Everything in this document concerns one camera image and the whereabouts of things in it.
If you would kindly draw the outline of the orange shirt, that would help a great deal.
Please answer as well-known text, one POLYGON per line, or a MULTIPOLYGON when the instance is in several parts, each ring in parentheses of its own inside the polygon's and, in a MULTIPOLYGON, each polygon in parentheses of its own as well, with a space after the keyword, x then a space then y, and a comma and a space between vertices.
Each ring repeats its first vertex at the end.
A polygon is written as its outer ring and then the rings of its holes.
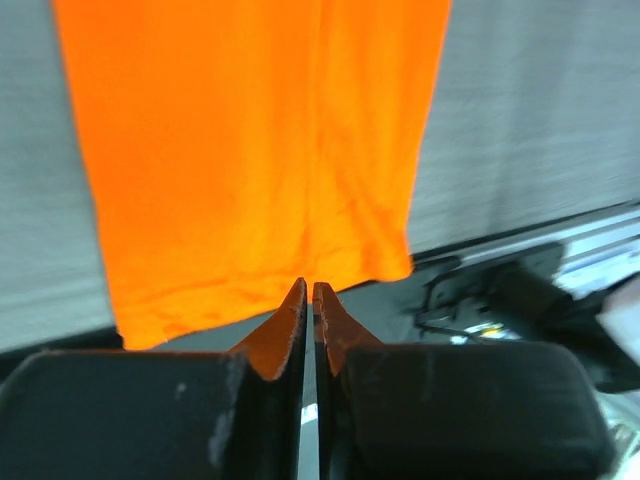
POLYGON ((447 1, 57 1, 129 350, 412 270, 447 1))

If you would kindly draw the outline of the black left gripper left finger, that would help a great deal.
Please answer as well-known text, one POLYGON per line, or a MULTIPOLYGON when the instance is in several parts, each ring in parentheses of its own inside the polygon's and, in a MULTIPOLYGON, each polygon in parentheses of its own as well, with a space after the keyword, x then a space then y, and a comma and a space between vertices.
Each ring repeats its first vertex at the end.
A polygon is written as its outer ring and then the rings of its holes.
POLYGON ((295 479, 306 356, 307 284, 294 281, 281 305, 227 355, 240 372, 232 404, 218 416, 209 462, 219 479, 295 479))

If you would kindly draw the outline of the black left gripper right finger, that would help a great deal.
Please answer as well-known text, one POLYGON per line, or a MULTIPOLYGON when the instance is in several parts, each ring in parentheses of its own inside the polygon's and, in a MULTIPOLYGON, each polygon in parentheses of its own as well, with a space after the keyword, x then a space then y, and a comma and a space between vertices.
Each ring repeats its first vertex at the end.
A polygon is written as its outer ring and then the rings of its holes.
POLYGON ((319 474, 350 479, 356 454, 345 364, 349 351, 383 342, 353 318, 330 284, 313 286, 313 331, 318 404, 319 474))

